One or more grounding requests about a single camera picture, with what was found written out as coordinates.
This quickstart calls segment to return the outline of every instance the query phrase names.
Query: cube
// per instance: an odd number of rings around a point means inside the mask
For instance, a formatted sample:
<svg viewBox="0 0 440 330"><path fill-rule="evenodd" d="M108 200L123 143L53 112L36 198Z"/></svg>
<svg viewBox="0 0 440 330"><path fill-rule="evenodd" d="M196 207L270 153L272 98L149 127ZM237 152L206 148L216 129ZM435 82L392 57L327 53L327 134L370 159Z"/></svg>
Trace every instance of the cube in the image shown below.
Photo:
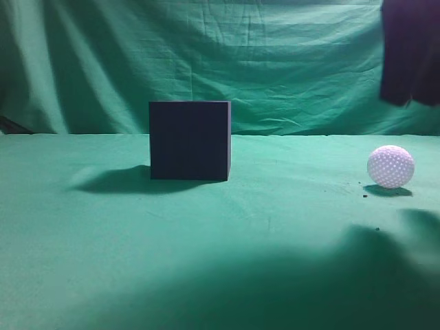
<svg viewBox="0 0 440 330"><path fill-rule="evenodd" d="M151 179L227 181L230 101L149 102Z"/></svg>

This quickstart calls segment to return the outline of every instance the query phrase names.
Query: green curtain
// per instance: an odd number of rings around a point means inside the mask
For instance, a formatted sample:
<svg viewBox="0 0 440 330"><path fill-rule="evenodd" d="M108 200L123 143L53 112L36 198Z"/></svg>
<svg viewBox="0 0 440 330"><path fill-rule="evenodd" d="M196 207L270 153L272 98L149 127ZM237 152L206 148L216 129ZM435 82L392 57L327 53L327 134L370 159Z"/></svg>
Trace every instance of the green curtain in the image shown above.
<svg viewBox="0 0 440 330"><path fill-rule="evenodd" d="M0 0L0 115L148 133L152 100L231 100L249 135L440 132L378 98L380 0Z"/></svg>

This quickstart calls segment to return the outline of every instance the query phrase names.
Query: wrinkled fabric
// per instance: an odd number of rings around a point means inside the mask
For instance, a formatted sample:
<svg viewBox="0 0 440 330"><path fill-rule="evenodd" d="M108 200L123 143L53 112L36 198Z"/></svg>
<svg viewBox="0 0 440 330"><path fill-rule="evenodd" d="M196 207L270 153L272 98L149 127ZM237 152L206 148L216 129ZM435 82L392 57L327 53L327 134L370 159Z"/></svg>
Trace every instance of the wrinkled fabric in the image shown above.
<svg viewBox="0 0 440 330"><path fill-rule="evenodd" d="M0 114L147 133L149 101L230 100L233 134L436 134L439 113L379 99L380 3L1 0Z"/></svg>

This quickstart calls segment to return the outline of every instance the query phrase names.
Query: black cube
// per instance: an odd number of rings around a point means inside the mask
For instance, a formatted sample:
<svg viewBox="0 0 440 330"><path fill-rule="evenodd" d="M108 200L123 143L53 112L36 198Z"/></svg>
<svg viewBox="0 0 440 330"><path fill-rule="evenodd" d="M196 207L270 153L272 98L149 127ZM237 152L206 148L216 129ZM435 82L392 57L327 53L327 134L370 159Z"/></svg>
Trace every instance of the black cube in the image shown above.
<svg viewBox="0 0 440 330"><path fill-rule="evenodd" d="M151 179L228 180L231 102L149 103Z"/></svg>

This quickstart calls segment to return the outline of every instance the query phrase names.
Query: green cloth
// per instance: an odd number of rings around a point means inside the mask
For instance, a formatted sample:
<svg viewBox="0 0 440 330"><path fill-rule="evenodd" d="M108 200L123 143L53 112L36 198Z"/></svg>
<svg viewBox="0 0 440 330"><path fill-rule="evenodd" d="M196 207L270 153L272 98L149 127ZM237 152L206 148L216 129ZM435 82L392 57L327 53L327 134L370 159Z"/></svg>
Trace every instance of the green cloth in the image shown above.
<svg viewBox="0 0 440 330"><path fill-rule="evenodd" d="M366 173L384 144L402 189ZM435 327L439 144L234 136L204 183L149 180L147 135L2 136L0 330Z"/></svg>
<svg viewBox="0 0 440 330"><path fill-rule="evenodd" d="M0 114L148 133L149 101L231 100L236 134L439 134L440 111L378 100L380 4L2 0Z"/></svg>

